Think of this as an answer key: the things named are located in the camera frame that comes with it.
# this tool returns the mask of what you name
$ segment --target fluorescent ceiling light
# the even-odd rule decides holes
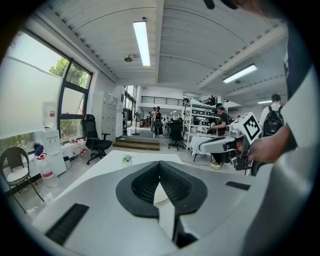
[[[258,102],[258,104],[266,104],[266,103],[271,103],[272,100],[266,100],[266,101],[260,101]]]
[[[133,23],[133,28],[139,46],[142,65],[150,66],[147,23],[145,21],[136,21]]]
[[[240,70],[239,72],[227,77],[226,79],[223,80],[224,83],[229,84],[230,82],[237,80],[238,78],[241,78],[253,71],[256,71],[258,68],[256,67],[255,64],[251,64],[250,66]]]

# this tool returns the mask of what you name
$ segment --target white table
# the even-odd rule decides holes
[[[199,150],[199,145],[203,142],[211,140],[211,137],[193,136],[191,139],[190,147],[192,148],[191,155],[194,156],[193,161],[196,160],[198,154],[209,155],[210,153],[205,153]]]
[[[122,158],[124,155],[133,156],[131,165],[138,165],[153,161],[171,161],[178,164],[183,164],[179,156],[176,154],[152,154],[152,153],[136,153],[136,152],[126,152],[119,150],[112,150],[107,154],[102,160],[97,162],[93,167],[91,167],[87,172],[85,172],[80,178],[78,178],[74,183],[72,183],[65,191],[63,191],[56,200],[63,197],[69,191],[80,185],[81,183],[103,174],[112,173],[129,165],[122,163]],[[155,191],[154,203],[162,202],[167,199],[167,195],[163,190],[162,186],[159,184]]]

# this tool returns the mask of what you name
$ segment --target sneaker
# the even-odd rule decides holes
[[[222,163],[216,163],[216,162],[214,162],[214,161],[211,161],[210,166],[211,166],[214,170],[221,170]]]

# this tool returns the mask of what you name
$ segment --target floor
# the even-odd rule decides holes
[[[203,170],[208,170],[215,172],[210,167],[210,156],[208,155],[198,155],[196,157],[195,162],[193,163],[194,157],[191,155],[191,151],[186,151],[185,148],[179,147],[179,151],[174,152],[171,148],[168,148],[168,143],[170,143],[170,139],[167,136],[157,137],[154,133],[150,133],[149,128],[138,128],[137,132],[140,135],[132,135],[132,136],[124,136],[130,138],[141,138],[141,139],[154,139],[160,141],[160,151],[148,151],[148,150],[139,150],[139,149],[130,149],[130,148],[120,148],[120,147],[110,147],[105,152],[109,153],[112,150],[119,151],[127,151],[127,152],[137,152],[137,153],[152,153],[152,154],[177,154],[179,158],[183,161],[184,165],[192,166],[194,168],[199,168]],[[26,210],[26,214],[22,211],[19,205],[15,202],[13,197],[9,198],[9,202],[11,203],[14,211],[25,218],[27,221],[32,222],[32,220],[39,214],[39,212],[51,204],[54,199],[62,193],[68,186],[70,186],[75,180],[77,180],[81,175],[83,175],[87,170],[89,170],[94,164],[96,164],[100,159],[97,158],[90,162],[90,165],[87,165],[86,162],[90,158],[90,154],[87,152],[82,159],[76,159],[71,162],[71,168],[68,169],[65,173],[59,175],[57,186],[55,187],[47,187],[42,179],[37,181],[37,185],[35,188],[39,192],[39,194],[44,199],[44,202],[40,200],[35,191],[31,186],[24,188],[20,193],[16,193],[15,196],[17,200],[22,204],[24,209]],[[218,172],[226,172],[226,173],[237,173],[239,175],[244,175],[243,172],[236,171],[231,164],[224,164],[222,169]],[[174,216],[174,207],[171,202],[167,199],[163,202],[160,202],[155,205],[159,208],[160,211],[160,220],[159,224],[163,228],[163,230],[168,234],[168,236],[172,235],[173,230],[173,222],[167,221],[168,219],[173,220]]]

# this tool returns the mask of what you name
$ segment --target metal shelving unit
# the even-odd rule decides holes
[[[188,149],[190,148],[190,143],[191,143],[191,137],[192,136],[201,136],[201,137],[209,137],[209,138],[214,138],[216,137],[215,134],[206,134],[206,133],[196,133],[196,132],[191,132],[191,127],[203,127],[203,128],[209,128],[209,125],[196,125],[196,124],[191,124],[192,122],[192,118],[193,117],[199,117],[199,118],[216,118],[216,119],[220,119],[220,117],[218,116],[209,116],[209,115],[205,115],[205,114],[195,114],[192,113],[193,110],[197,110],[197,111],[215,111],[216,108],[214,106],[210,106],[210,105],[205,105],[205,104],[198,104],[198,103],[194,103],[193,100],[190,101],[189,104],[186,104],[184,106],[184,122],[189,121],[189,123],[184,123],[183,124],[183,131],[185,132],[185,134],[187,135],[187,140],[184,141],[182,143],[182,145],[185,147],[185,150],[188,151]]]

